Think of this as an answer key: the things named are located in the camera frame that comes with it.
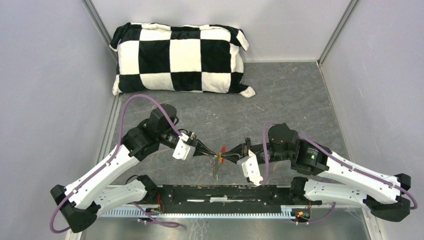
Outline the yellow key tag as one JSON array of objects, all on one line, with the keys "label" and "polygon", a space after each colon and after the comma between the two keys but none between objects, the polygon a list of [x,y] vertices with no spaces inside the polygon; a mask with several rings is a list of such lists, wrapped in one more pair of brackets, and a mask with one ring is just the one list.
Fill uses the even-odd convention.
[{"label": "yellow key tag", "polygon": [[224,159],[223,159],[223,157],[221,155],[216,155],[213,162],[215,164],[222,164],[224,162]]}]

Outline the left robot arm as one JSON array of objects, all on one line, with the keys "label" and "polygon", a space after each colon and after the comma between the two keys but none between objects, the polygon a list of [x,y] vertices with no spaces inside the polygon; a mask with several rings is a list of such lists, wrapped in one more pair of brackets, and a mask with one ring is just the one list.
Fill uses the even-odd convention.
[{"label": "left robot arm", "polygon": [[122,136],[109,155],[90,171],[73,183],[58,184],[50,190],[72,232],[82,232],[104,213],[132,202],[163,206],[161,191],[147,175],[137,176],[112,190],[106,189],[122,173],[158,151],[160,145],[173,149],[172,156],[177,160],[216,155],[192,131],[178,135],[173,129],[178,122],[176,108],[161,104],[149,118]]}]

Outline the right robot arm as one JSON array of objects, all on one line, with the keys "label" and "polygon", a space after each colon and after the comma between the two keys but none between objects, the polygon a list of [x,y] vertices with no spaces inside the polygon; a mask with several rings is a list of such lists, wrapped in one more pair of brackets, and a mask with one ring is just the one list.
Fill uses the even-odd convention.
[{"label": "right robot arm", "polygon": [[266,122],[262,144],[253,145],[247,138],[219,158],[239,165],[256,186],[266,183],[270,163],[290,161],[298,176],[291,181],[287,201],[295,205],[345,204],[389,222],[402,221],[418,206],[409,193],[409,175],[382,174],[353,163],[285,123]]}]

